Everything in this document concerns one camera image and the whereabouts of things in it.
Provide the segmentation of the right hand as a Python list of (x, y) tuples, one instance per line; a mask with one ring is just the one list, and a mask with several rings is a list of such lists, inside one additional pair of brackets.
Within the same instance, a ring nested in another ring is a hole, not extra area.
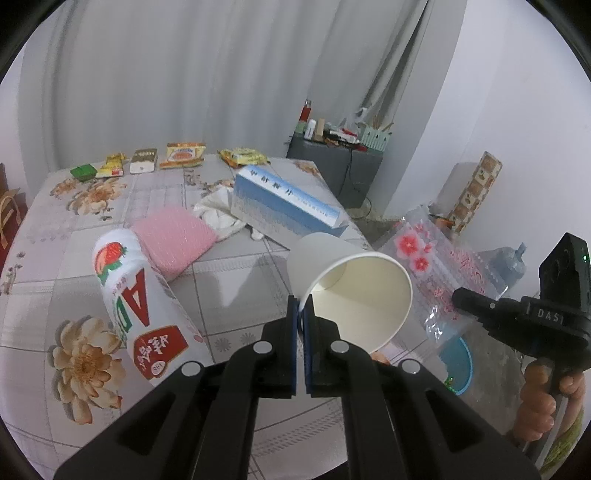
[[(556, 400), (546, 391), (549, 381), (549, 368), (538, 361), (530, 363), (524, 373), (520, 398), (521, 405), (517, 411), (512, 433), (516, 439), (533, 442), (541, 439), (549, 432), (556, 420)], [(565, 433), (575, 423), (583, 409), (586, 394), (585, 375), (582, 371), (573, 370), (560, 380), (560, 392), (568, 399), (562, 424), (558, 434)]]

